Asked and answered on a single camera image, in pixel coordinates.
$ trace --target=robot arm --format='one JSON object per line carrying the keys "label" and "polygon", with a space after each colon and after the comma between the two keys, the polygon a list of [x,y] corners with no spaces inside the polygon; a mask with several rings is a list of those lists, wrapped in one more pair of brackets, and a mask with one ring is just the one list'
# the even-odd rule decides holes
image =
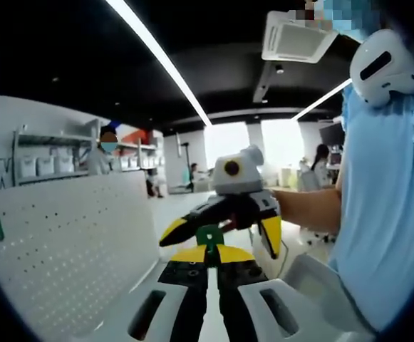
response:
{"label": "robot arm", "polygon": [[259,148],[248,147],[236,155],[221,157],[214,167],[217,195],[176,219],[160,239],[160,246],[178,244],[195,236],[207,224],[219,224],[234,215],[237,229],[259,226],[263,244],[273,259],[279,255],[281,217],[278,202],[265,190],[257,166],[264,158]]}

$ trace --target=person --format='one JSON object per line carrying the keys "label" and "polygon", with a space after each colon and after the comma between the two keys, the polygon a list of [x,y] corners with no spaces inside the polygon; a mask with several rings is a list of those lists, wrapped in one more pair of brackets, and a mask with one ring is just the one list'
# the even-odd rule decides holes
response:
{"label": "person", "polygon": [[319,186],[324,189],[332,187],[327,170],[327,161],[329,154],[330,151],[328,150],[327,145],[320,144],[316,149],[314,163],[311,166],[311,171],[313,171],[316,175]]}
{"label": "person", "polygon": [[161,195],[161,191],[159,187],[159,178],[155,174],[154,169],[146,170],[145,178],[146,178],[148,197],[157,196],[157,198],[164,198],[164,196]]}
{"label": "person", "polygon": [[191,175],[193,182],[199,182],[200,180],[207,178],[205,172],[198,170],[198,164],[196,162],[191,164]]}
{"label": "person", "polygon": [[107,156],[108,153],[111,153],[113,151],[111,148],[109,148],[112,147],[112,145],[106,145],[102,142],[102,140],[105,138],[106,140],[109,140],[108,138],[111,138],[112,140],[112,135],[116,137],[116,129],[114,127],[107,125],[100,128],[99,142],[97,146],[89,152],[88,159],[86,161],[86,164],[88,166],[88,174],[90,176],[107,175],[112,170]]}
{"label": "person", "polygon": [[[351,6],[356,8],[352,18]],[[411,51],[405,33],[387,18],[376,12],[363,17],[371,11],[369,1],[349,2],[348,8],[349,20],[334,17],[332,6],[324,9],[324,20],[359,42],[391,27]],[[362,26],[354,26],[354,20]],[[273,193],[284,220],[318,232],[339,232],[328,265],[371,328],[385,333],[414,293],[414,94],[398,94],[387,105],[372,108],[349,85],[343,91],[342,116],[346,141],[336,187]]]}

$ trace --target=red object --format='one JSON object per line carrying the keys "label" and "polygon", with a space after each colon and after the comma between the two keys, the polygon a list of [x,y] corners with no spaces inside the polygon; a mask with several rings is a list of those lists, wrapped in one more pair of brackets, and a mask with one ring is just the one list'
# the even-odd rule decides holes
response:
{"label": "red object", "polygon": [[137,144],[139,139],[142,140],[142,144],[149,145],[150,144],[150,133],[147,132],[146,130],[136,130],[135,132],[126,135],[123,139],[121,139],[121,142]]}

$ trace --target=blue object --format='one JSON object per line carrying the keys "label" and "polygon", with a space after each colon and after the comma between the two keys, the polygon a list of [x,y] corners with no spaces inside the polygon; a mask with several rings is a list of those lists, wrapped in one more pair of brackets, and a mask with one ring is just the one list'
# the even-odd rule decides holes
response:
{"label": "blue object", "polygon": [[329,265],[382,331],[414,292],[414,95],[381,109],[351,86],[343,96],[341,231]]}
{"label": "blue object", "polygon": [[110,127],[113,127],[113,128],[115,128],[115,129],[117,129],[118,128],[118,126],[119,125],[121,125],[121,123],[119,123],[118,121],[110,121],[109,123],[108,123],[108,125],[107,126],[110,126]]}
{"label": "blue object", "polygon": [[183,185],[187,185],[189,183],[191,183],[190,171],[188,168],[185,168],[185,170],[183,171]]}
{"label": "blue object", "polygon": [[101,142],[100,146],[104,149],[104,151],[111,153],[116,149],[117,143],[116,142]]}
{"label": "blue object", "polygon": [[371,0],[318,0],[314,9],[323,11],[334,30],[361,43],[381,26],[379,11],[372,9]]}

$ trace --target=yellow robot part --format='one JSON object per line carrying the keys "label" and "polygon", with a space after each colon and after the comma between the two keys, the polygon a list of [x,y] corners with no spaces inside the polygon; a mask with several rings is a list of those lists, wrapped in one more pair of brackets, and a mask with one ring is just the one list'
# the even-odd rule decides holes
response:
{"label": "yellow robot part", "polygon": [[164,234],[160,238],[159,243],[161,243],[166,237],[172,234],[172,232],[176,230],[179,226],[185,223],[186,220],[182,218],[176,219],[174,222],[172,222],[172,224],[165,230]]}
{"label": "yellow robot part", "polygon": [[206,248],[207,246],[203,244],[194,248],[182,250],[172,256],[171,261],[204,262]]}
{"label": "yellow robot part", "polygon": [[241,262],[254,260],[254,256],[241,248],[225,246],[223,244],[216,245],[221,259],[221,264],[227,264],[229,262]]}
{"label": "yellow robot part", "polygon": [[279,256],[281,246],[281,217],[275,216],[261,221],[265,234],[269,239],[269,246],[274,253],[273,259]]}

